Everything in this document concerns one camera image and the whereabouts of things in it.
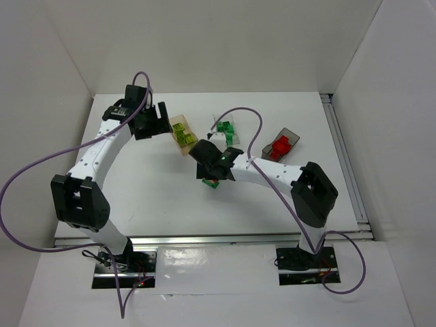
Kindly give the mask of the green red lego stack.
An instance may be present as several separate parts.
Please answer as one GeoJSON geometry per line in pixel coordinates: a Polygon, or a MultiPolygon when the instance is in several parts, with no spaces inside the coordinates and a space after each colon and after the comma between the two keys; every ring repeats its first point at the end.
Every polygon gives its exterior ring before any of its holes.
{"type": "Polygon", "coordinates": [[[205,178],[203,178],[202,182],[205,185],[208,185],[209,187],[212,187],[213,189],[216,189],[219,186],[219,184],[220,184],[220,181],[216,180],[216,179],[205,179],[205,178]]]}

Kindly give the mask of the lime green lego cube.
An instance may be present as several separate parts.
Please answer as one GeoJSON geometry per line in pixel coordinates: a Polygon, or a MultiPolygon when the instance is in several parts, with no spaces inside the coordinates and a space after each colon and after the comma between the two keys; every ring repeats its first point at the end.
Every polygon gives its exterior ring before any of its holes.
{"type": "Polygon", "coordinates": [[[183,123],[175,123],[172,125],[174,133],[184,132],[185,126],[183,123]]]}

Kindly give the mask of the dark green lego cube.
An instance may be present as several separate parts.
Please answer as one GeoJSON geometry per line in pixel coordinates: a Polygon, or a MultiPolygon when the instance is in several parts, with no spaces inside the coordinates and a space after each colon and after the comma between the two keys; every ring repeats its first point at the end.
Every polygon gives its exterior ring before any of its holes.
{"type": "Polygon", "coordinates": [[[234,133],[234,126],[230,121],[220,121],[218,122],[217,131],[222,133],[234,133]]]}

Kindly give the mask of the red lego brick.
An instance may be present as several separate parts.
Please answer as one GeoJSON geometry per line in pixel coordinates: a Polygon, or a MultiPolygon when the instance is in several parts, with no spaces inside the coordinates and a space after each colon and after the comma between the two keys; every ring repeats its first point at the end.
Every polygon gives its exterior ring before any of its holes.
{"type": "Polygon", "coordinates": [[[270,154],[270,156],[269,156],[272,160],[275,160],[275,161],[277,161],[277,160],[279,160],[280,159],[280,157],[281,157],[281,154],[280,153],[278,153],[278,152],[275,152],[275,151],[273,151],[271,154],[270,154]]]}
{"type": "Polygon", "coordinates": [[[272,149],[281,155],[286,155],[291,150],[292,145],[289,143],[289,138],[287,136],[281,136],[279,139],[275,140],[272,144],[272,149]]]}

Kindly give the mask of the yellow green lego stack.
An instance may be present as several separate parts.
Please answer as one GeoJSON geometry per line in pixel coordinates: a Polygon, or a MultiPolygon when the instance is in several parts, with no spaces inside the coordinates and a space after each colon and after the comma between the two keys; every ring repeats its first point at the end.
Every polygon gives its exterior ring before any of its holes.
{"type": "Polygon", "coordinates": [[[179,132],[176,134],[176,141],[179,145],[189,145],[198,141],[197,137],[191,133],[179,132]]]}

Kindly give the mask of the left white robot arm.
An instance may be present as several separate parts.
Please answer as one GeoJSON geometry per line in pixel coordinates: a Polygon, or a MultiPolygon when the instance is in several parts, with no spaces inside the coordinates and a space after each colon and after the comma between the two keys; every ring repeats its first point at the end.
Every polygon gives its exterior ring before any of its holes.
{"type": "Polygon", "coordinates": [[[170,132],[165,103],[153,104],[152,90],[129,84],[124,98],[104,112],[94,143],[67,174],[51,180],[57,219],[101,244],[104,250],[99,258],[114,258],[120,266],[144,259],[111,222],[110,204],[102,188],[110,167],[132,138],[143,140],[170,132]]]}

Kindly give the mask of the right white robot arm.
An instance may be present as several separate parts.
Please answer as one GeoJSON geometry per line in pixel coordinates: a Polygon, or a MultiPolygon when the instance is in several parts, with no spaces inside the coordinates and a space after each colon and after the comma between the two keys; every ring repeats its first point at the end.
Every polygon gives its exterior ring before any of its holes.
{"type": "Polygon", "coordinates": [[[247,182],[271,188],[284,201],[301,231],[300,250],[317,255],[326,237],[326,221],[339,192],[322,168],[308,162],[290,166],[230,147],[220,151],[200,140],[189,151],[197,163],[197,178],[247,182]]]}

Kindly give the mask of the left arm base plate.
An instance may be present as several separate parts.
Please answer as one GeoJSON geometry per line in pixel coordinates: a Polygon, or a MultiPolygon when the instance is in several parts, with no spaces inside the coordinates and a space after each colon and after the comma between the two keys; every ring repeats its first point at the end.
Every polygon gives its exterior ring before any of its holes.
{"type": "MultiPolygon", "coordinates": [[[[116,262],[116,270],[121,289],[137,288],[146,289],[155,287],[155,272],[157,265],[157,250],[146,249],[140,252],[140,258],[128,266],[116,262]]],[[[97,255],[89,250],[83,250],[82,256],[94,259],[95,268],[91,288],[94,290],[116,289],[114,266],[107,253],[99,251],[97,255]]]]}

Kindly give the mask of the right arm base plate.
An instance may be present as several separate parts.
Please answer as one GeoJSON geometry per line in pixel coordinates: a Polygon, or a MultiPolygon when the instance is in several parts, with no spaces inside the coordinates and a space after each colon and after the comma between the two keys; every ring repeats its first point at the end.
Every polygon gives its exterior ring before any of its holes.
{"type": "Polygon", "coordinates": [[[336,253],[333,247],[323,247],[311,255],[298,247],[276,248],[274,265],[278,269],[279,285],[315,285],[340,283],[336,253]]]}

